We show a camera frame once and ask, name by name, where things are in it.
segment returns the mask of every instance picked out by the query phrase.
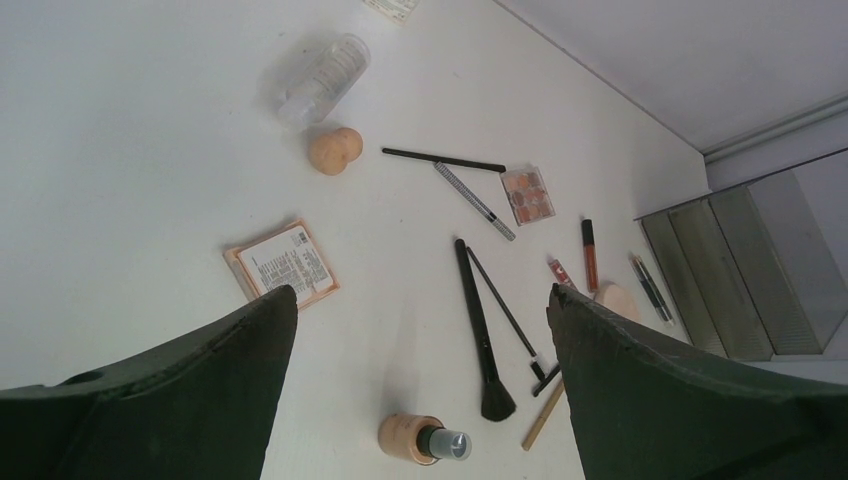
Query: white wall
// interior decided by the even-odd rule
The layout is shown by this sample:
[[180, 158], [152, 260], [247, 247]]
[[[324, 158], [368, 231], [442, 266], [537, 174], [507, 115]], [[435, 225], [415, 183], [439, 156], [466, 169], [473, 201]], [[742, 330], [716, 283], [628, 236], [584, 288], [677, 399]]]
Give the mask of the white wall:
[[707, 164], [710, 188], [721, 190], [848, 148], [848, 114], [778, 137]]
[[496, 0], [698, 149], [848, 91], [844, 0]]

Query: makeup item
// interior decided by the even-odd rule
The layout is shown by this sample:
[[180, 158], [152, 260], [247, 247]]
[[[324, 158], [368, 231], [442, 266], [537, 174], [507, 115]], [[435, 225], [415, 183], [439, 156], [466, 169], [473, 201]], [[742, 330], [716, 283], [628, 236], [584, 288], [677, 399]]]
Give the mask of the makeup item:
[[433, 465], [441, 459], [465, 460], [471, 455], [467, 434], [445, 429], [434, 417], [397, 413], [380, 425], [377, 434], [386, 455], [419, 465]]
[[648, 267], [645, 266], [642, 257], [634, 255], [630, 258], [630, 263], [633, 265], [633, 271], [636, 272], [636, 278], [639, 279], [639, 283], [642, 284], [642, 288], [645, 290], [648, 299], [651, 300], [651, 304], [656, 309], [660, 318], [664, 322], [673, 325], [674, 316], [671, 314], [671, 309], [666, 305], [665, 298], [663, 298], [660, 289], [657, 288], [657, 284], [654, 283], [654, 279], [651, 277], [650, 272], [648, 272]]
[[568, 276], [568, 273], [565, 271], [565, 268], [559, 263], [559, 260], [551, 260], [548, 262], [548, 266], [551, 268], [551, 272], [553, 272], [554, 277], [556, 277], [557, 282], [560, 285], [565, 285], [568, 288], [572, 288], [577, 290], [577, 285], [574, 284], [574, 281], [571, 280], [571, 277]]
[[224, 252], [224, 259], [248, 300], [291, 285], [297, 307], [303, 311], [341, 288], [303, 220], [231, 248]]
[[554, 393], [551, 394], [551, 398], [549, 398], [547, 403], [545, 403], [545, 408], [542, 409], [542, 413], [539, 414], [539, 418], [537, 418], [533, 423], [533, 426], [530, 427], [530, 431], [527, 432], [524, 442], [521, 443], [521, 448], [523, 448], [525, 452], [529, 452], [530, 449], [533, 448], [533, 444], [536, 443], [536, 438], [538, 438], [539, 434], [542, 433], [542, 428], [545, 427], [545, 424], [551, 417], [551, 413], [553, 413], [554, 407], [556, 407], [556, 404], [559, 402], [563, 393], [565, 393], [565, 384], [563, 382], [559, 382]]
[[396, 157], [415, 158], [418, 160], [427, 160], [433, 163], [444, 163], [445, 165], [456, 165], [457, 167], [478, 168], [480, 170], [489, 170], [490, 172], [503, 173], [506, 167], [493, 163], [473, 162], [471, 160], [460, 160], [458, 158], [440, 157], [438, 155], [428, 155], [426, 153], [408, 152], [406, 150], [396, 150], [394, 148], [384, 148], [383, 153], [386, 155], [394, 155]]
[[403, 26], [412, 10], [418, 6], [419, 0], [363, 0], [366, 5], [389, 17], [396, 24]]
[[636, 306], [633, 295], [614, 283], [603, 285], [595, 294], [595, 302], [632, 322], [641, 323], [642, 321], [642, 315], [639, 314], [639, 307]]
[[350, 33], [327, 46], [306, 70], [280, 83], [277, 118], [288, 134], [298, 134], [323, 122], [371, 63], [365, 42]]
[[309, 162], [324, 175], [338, 175], [362, 155], [362, 135], [352, 128], [340, 128], [316, 138], [309, 147]]
[[539, 394], [542, 393], [542, 391], [544, 391], [545, 388], [550, 385], [551, 382], [554, 381], [554, 378], [556, 378], [556, 376], [559, 375], [559, 372], [561, 371], [562, 368], [559, 366], [559, 364], [552, 368], [551, 373], [549, 373], [548, 376], [544, 380], [542, 380], [542, 383], [536, 385], [536, 388], [533, 389], [533, 396], [538, 397]]
[[556, 215], [538, 168], [502, 173], [501, 182], [519, 227]]
[[598, 259], [595, 257], [595, 232], [591, 220], [583, 220], [583, 254], [586, 256], [586, 281], [589, 293], [598, 291]]
[[481, 413], [483, 418], [487, 420], [500, 422], [515, 413], [515, 402], [501, 383], [498, 375], [492, 342], [489, 340], [489, 329], [486, 327], [486, 317], [483, 314], [483, 304], [480, 303], [480, 294], [477, 292], [477, 284], [474, 282], [471, 262], [468, 261], [465, 241], [457, 239], [454, 242], [454, 247], [456, 258], [459, 261], [459, 274], [462, 277], [468, 316], [471, 318], [471, 329], [474, 331], [474, 340], [477, 343], [477, 357], [483, 374]]
[[506, 315], [507, 320], [509, 320], [510, 325], [512, 325], [512, 329], [515, 330], [515, 333], [518, 335], [521, 343], [524, 344], [524, 348], [526, 348], [527, 352], [530, 353], [530, 369], [533, 370], [533, 373], [539, 381], [544, 380], [546, 376], [545, 370], [541, 365], [539, 365], [539, 356], [536, 354], [536, 350], [533, 348], [533, 345], [530, 345], [530, 340], [527, 339], [527, 335], [524, 335], [524, 331], [521, 330], [521, 326], [518, 325], [518, 320], [516, 320], [512, 315], [512, 312], [509, 311], [509, 307], [506, 306], [506, 302], [504, 302], [500, 293], [498, 293], [498, 289], [495, 288], [495, 284], [492, 283], [492, 279], [489, 278], [486, 270], [483, 269], [483, 265], [480, 263], [477, 255], [474, 255], [474, 251], [471, 250], [471, 247], [466, 247], [466, 250], [468, 251], [468, 256], [470, 256], [471, 260], [474, 262], [474, 265], [477, 266], [477, 270], [480, 272], [480, 275], [483, 276], [483, 280], [486, 281], [486, 285], [489, 286], [489, 290], [492, 291], [492, 295], [495, 296], [495, 300], [498, 301], [498, 305], [501, 306], [501, 310], [504, 311], [504, 315]]
[[462, 183], [462, 181], [456, 177], [456, 175], [454, 175], [450, 170], [448, 170], [448, 167], [446, 167], [441, 162], [437, 162], [434, 166], [436, 167], [436, 171], [439, 172], [445, 178], [445, 180], [447, 180], [448, 183], [450, 183], [453, 188], [455, 188], [456, 191], [459, 192], [459, 194], [462, 195], [462, 197], [465, 198], [468, 203], [471, 204], [472, 207], [477, 209], [477, 211], [480, 212], [481, 215], [486, 217], [486, 220], [488, 220], [489, 223], [491, 223], [495, 227], [495, 229], [497, 229], [497, 231], [501, 232], [501, 235], [506, 237], [506, 239], [510, 242], [515, 240], [515, 234], [512, 233], [512, 230], [510, 230], [509, 227], [507, 227], [501, 221], [501, 219], [499, 219], [494, 213], [492, 213], [492, 211], [489, 210], [489, 207], [487, 207], [482, 200], [477, 198], [477, 195], [474, 195], [474, 193], [469, 190], [468, 187], [466, 187], [465, 184]]

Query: brush bristles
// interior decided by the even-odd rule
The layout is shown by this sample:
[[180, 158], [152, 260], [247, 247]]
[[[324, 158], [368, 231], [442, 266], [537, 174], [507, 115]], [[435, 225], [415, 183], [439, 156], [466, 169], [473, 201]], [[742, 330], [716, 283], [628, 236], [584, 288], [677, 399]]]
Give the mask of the brush bristles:
[[483, 387], [483, 418], [500, 422], [515, 413], [515, 402], [500, 380], [487, 383]]

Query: clear plastic container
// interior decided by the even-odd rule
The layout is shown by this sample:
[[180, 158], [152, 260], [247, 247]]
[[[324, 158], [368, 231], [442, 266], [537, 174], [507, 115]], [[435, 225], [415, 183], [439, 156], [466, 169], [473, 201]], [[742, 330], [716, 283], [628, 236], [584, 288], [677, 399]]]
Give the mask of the clear plastic container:
[[371, 52], [362, 39], [349, 33], [339, 37], [286, 89], [277, 111], [283, 129], [300, 133], [323, 121], [370, 62]]

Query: white table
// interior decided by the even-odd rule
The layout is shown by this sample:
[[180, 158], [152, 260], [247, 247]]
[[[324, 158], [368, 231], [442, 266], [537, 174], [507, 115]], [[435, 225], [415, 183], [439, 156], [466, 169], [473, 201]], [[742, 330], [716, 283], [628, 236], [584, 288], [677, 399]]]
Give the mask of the white table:
[[[73, 3], [0, 7], [0, 388], [58, 383], [239, 307], [224, 247], [298, 216], [342, 290], [301, 315], [264, 478], [582, 475], [566, 402], [521, 450], [547, 393], [530, 396], [527, 354], [482, 282], [518, 411], [480, 417], [455, 235], [551, 363], [545, 258], [585, 285], [581, 214], [602, 280], [684, 338], [627, 255], [657, 271], [632, 219], [705, 193], [702, 157], [493, 2], [423, 0], [404, 28], [357, 0]], [[328, 125], [358, 129], [366, 149], [329, 178], [302, 140], [281, 140], [262, 92], [275, 65], [346, 31], [373, 64]], [[557, 216], [510, 244], [430, 164], [381, 146], [535, 164]], [[454, 172], [514, 226], [496, 175]], [[468, 432], [472, 457], [386, 457], [376, 430], [398, 409]]]

